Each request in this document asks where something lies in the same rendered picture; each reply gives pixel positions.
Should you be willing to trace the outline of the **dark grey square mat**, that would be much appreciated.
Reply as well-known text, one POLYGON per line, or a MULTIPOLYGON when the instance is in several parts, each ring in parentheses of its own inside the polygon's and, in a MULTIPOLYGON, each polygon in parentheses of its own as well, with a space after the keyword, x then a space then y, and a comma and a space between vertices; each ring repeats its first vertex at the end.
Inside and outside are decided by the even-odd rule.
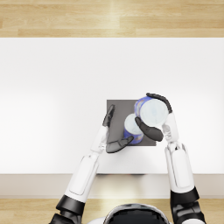
POLYGON ((134 112, 136 100, 107 100, 107 108, 115 106, 115 112, 109 128, 108 140, 114 142, 123 139, 124 121, 134 112))

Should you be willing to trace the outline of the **blue can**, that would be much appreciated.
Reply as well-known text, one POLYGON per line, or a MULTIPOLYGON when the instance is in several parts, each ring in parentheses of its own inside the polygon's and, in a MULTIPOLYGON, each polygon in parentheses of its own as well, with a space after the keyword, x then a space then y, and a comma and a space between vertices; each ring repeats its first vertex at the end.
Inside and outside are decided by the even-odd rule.
POLYGON ((134 139, 130 142, 131 144, 139 144, 144 137, 144 133, 139 129, 135 118, 135 114, 129 114, 124 121, 123 136, 125 138, 133 136, 134 139))
POLYGON ((169 114, 165 103, 145 96, 139 99, 134 106, 136 116, 151 127, 162 126, 169 114))

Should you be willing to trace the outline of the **dark round robot body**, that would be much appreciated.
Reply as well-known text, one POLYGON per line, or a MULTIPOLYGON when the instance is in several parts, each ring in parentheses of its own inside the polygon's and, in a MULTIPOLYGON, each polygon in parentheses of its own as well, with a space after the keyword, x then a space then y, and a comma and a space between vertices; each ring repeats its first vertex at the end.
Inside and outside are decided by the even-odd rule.
POLYGON ((165 214, 146 204, 123 204, 88 224, 171 224, 165 214))

